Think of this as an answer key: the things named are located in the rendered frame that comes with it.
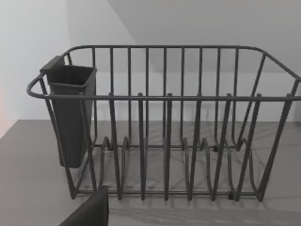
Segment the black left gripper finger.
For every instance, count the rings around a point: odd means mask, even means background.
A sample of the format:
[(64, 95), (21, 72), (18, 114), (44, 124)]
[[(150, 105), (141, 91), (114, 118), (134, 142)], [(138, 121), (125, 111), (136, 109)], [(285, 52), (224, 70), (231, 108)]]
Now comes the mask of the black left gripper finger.
[(101, 186), (58, 226), (108, 226), (108, 187)]

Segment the dark grey cutlery holder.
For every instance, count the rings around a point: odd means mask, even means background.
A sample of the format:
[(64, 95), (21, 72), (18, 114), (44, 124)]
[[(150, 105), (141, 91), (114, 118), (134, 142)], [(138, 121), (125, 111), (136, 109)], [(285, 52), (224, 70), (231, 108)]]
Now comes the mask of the dark grey cutlery holder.
[[(41, 72), (47, 75), (50, 93), (55, 95), (95, 94), (96, 68), (79, 65), (66, 65), (64, 59), (55, 56)], [(56, 100), (55, 117), (59, 119), (67, 166), (79, 168), (85, 155), (83, 121), (80, 101), (76, 99)]]

